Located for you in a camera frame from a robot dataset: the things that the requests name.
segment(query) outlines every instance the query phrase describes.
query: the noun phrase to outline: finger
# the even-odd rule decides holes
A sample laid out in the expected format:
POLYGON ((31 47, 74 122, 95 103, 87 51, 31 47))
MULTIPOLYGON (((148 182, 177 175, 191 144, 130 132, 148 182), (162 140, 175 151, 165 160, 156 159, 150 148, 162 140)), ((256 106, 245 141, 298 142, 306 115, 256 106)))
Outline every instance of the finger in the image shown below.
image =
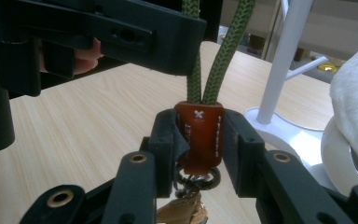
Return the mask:
POLYGON ((98 60, 82 60, 76 59, 74 66, 74 74, 78 75, 81 73, 88 72, 89 70, 95 68, 98 65, 98 60))
POLYGON ((75 49, 75 57, 82 60, 95 60, 101 58, 101 41, 94 38, 92 49, 75 49))
POLYGON ((45 59, 43 57, 43 51, 39 49, 39 64, 40 64, 40 72, 46 73, 45 59))

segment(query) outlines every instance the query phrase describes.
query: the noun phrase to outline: green cord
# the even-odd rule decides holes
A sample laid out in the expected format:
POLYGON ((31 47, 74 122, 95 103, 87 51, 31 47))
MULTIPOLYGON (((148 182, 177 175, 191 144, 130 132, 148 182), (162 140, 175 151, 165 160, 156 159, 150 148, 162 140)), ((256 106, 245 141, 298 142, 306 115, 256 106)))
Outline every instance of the green cord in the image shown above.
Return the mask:
MULTIPOLYGON (((182 10, 185 15, 198 17, 200 0, 183 0, 182 10)), ((202 102, 201 97, 201 72, 200 54, 194 66, 193 73, 187 77, 187 101, 193 104, 215 105, 217 96, 222 86, 229 63, 240 44, 245 33, 246 26, 255 8, 255 0, 240 0, 234 19, 228 29, 226 37, 214 58, 211 72, 208 76, 202 102)))
MULTIPOLYGON (((200 0, 184 0, 182 2, 184 15, 198 18, 200 14, 200 0)), ((191 104, 201 103, 201 62, 200 53, 194 64, 193 72, 187 76, 187 101, 191 104)))

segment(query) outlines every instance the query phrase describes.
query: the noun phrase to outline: leather tag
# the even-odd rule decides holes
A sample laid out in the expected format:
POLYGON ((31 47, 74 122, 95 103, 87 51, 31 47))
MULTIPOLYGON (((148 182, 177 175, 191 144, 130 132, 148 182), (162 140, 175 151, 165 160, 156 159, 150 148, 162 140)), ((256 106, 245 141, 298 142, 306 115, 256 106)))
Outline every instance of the leather tag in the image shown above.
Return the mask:
POLYGON ((177 125, 190 145, 178 163, 187 175, 207 175, 212 167, 220 164, 223 147, 222 105, 195 105, 181 102, 175 106, 177 125))

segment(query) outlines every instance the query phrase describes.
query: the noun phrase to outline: key ring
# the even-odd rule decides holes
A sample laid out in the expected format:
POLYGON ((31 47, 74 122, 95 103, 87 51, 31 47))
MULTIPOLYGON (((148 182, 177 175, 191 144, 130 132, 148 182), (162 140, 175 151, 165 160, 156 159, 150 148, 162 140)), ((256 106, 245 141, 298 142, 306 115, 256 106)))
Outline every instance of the key ring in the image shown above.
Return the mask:
POLYGON ((201 176, 203 177, 202 180, 200 181, 198 176, 193 176, 192 175, 189 178, 185 178, 181 175, 181 171, 183 170, 183 167, 180 164, 176 165, 176 180, 179 184, 181 185, 186 185, 188 187, 192 187, 192 186, 197 186, 200 190, 207 190, 207 189, 214 189, 216 188, 216 186, 218 186, 220 184, 220 171, 219 169, 217 169, 217 167, 212 167, 209 170, 209 175, 211 175, 213 178, 211 180, 207 180, 207 178, 205 176, 201 176))

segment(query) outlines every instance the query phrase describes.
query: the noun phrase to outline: keychain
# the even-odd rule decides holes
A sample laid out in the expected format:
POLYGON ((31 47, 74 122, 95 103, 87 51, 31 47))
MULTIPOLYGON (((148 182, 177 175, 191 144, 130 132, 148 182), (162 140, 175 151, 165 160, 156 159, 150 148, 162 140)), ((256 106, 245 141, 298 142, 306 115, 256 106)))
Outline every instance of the keychain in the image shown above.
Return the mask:
MULTIPOLYGON (((202 97, 200 54, 192 74, 187 76, 187 101, 174 107, 177 112, 176 124, 189 144, 189 150, 179 157, 176 166, 177 184, 183 188, 176 189, 176 199, 159 208, 158 223, 205 224, 208 220, 208 212, 200 200, 200 191, 213 189, 220 183, 220 172, 216 166, 223 156, 225 109, 217 103, 217 96, 254 8, 255 0, 240 0, 213 61, 202 97)), ((200 0, 183 0, 182 11, 187 16, 197 18, 200 0)))

